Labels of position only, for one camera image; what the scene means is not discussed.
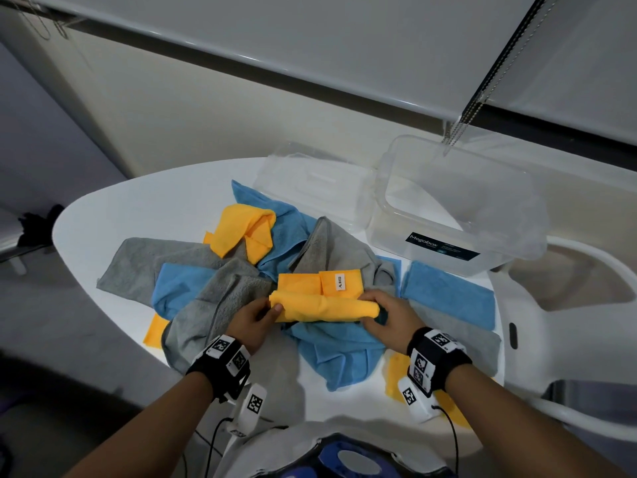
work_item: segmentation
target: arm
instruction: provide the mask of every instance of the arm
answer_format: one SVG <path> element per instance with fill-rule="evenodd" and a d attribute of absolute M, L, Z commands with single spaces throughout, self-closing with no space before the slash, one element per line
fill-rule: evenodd
<path fill-rule="evenodd" d="M 406 354 L 414 332 L 425 327 L 409 303 L 379 290 L 366 292 L 361 299 L 376 301 L 389 314 L 385 326 L 363 319 L 365 329 L 388 348 Z M 511 476 L 626 477 L 559 423 L 528 406 L 473 365 L 451 370 L 445 390 L 482 444 Z"/>
<path fill-rule="evenodd" d="M 253 355 L 283 307 L 269 306 L 267 298 L 255 300 L 235 314 L 226 334 Z M 157 401 L 108 438 L 65 476 L 169 477 L 206 409 L 214 399 L 213 386 L 201 372 L 192 372 Z"/>

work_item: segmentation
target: folded blue cloth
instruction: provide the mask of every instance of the folded blue cloth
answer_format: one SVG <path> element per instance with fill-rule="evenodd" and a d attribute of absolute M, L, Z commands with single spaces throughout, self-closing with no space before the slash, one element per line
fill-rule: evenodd
<path fill-rule="evenodd" d="M 155 312 L 172 321 L 183 307 L 195 299 L 216 272 L 201 266 L 164 263 L 151 298 Z"/>
<path fill-rule="evenodd" d="M 400 274 L 402 272 L 402 261 L 397 260 L 396 258 L 390 258 L 390 257 L 382 257 L 380 255 L 376 255 L 378 258 L 380 258 L 381 260 L 385 260 L 388 262 L 391 262 L 394 265 L 394 285 L 396 287 L 396 294 L 395 296 L 400 296 Z"/>
<path fill-rule="evenodd" d="M 271 209 L 276 214 L 272 228 L 272 249 L 257 264 L 259 271 L 274 281 L 279 273 L 288 273 L 288 266 L 301 251 L 314 230 L 316 219 L 304 215 L 291 204 L 268 198 L 259 191 L 233 180 L 235 200 L 256 208 Z"/>
<path fill-rule="evenodd" d="M 496 326 L 493 290 L 418 261 L 411 264 L 404 276 L 401 297 L 483 329 L 493 330 Z"/>
<path fill-rule="evenodd" d="M 330 392 L 367 379 L 385 352 L 358 322 L 298 322 L 283 332 L 297 341 Z"/>

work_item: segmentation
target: plastic container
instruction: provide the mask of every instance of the plastic container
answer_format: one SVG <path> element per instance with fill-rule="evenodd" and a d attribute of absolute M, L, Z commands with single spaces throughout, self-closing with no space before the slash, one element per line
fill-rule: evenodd
<path fill-rule="evenodd" d="M 546 251 L 548 215 L 525 171 L 399 136 L 377 171 L 371 245 L 470 277 Z"/>
<path fill-rule="evenodd" d="M 287 142 L 266 158 L 253 188 L 349 232 L 365 230 L 374 208 L 375 171 Z"/>

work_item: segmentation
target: table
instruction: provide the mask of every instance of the table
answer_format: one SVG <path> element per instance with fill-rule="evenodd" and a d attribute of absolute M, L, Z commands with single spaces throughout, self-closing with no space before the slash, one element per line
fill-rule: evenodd
<path fill-rule="evenodd" d="M 84 291 L 137 344 L 166 363 L 159 349 L 142 343 L 152 308 L 103 292 L 97 280 L 106 271 L 122 241 L 132 236 L 200 242 L 206 230 L 213 231 L 223 208 L 234 204 L 232 179 L 250 186 L 265 158 L 228 159 L 170 169 L 110 186 L 71 204 L 58 218 L 53 242 L 64 263 Z M 364 232 L 355 234 L 366 242 Z M 374 249 L 379 255 L 396 257 Z M 403 260 L 403 272 L 409 262 Z M 484 272 L 468 279 L 492 289 Z M 496 329 L 502 334 L 499 313 Z M 385 395 L 386 353 L 366 381 L 330 393 L 325 382 L 299 357 L 296 345 L 274 329 L 265 345 L 251 360 L 251 380 L 268 390 L 263 416 L 294 424 L 303 420 L 356 423 L 402 439 L 422 438 L 443 456 L 454 453 L 451 429 L 444 418 L 416 425 L 406 406 Z M 504 348 L 495 379 L 504 378 Z M 471 430 L 456 427 L 461 454 L 480 448 Z"/>

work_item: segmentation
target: white chair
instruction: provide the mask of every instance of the white chair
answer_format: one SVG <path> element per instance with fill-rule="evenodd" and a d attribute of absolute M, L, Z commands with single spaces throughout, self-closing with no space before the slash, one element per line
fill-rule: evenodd
<path fill-rule="evenodd" d="M 615 257 L 577 241 L 549 236 L 548 242 L 601 261 L 637 295 L 637 275 Z M 546 312 L 509 276 L 510 266 L 489 272 L 505 336 L 505 385 L 564 423 L 637 442 L 635 426 L 610 423 L 539 398 L 561 379 L 637 384 L 637 299 Z"/>

